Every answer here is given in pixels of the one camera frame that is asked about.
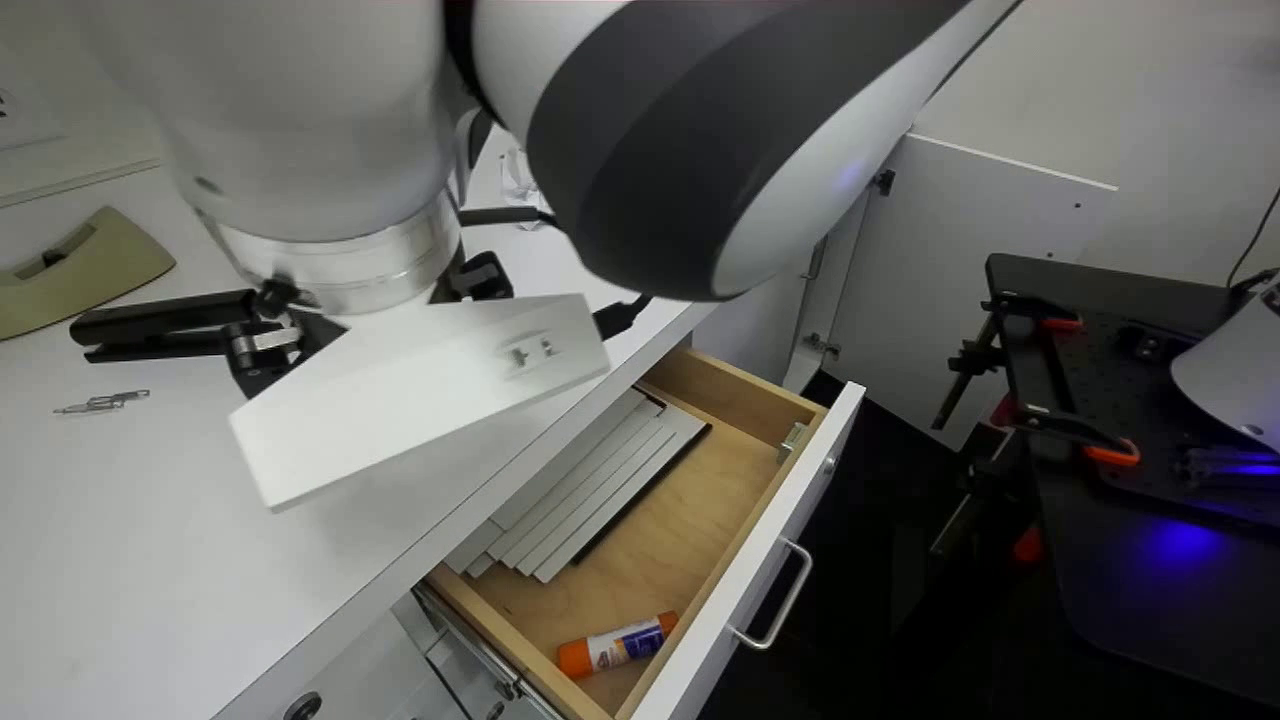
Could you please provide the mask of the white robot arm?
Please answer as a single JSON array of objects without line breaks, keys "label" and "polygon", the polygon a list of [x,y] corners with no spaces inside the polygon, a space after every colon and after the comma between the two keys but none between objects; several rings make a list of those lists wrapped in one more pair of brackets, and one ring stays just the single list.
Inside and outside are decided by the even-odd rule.
[{"label": "white robot arm", "polygon": [[492,116],[580,263],[732,301],[799,266],[1020,0],[67,0],[224,250],[328,312],[446,279]]}]

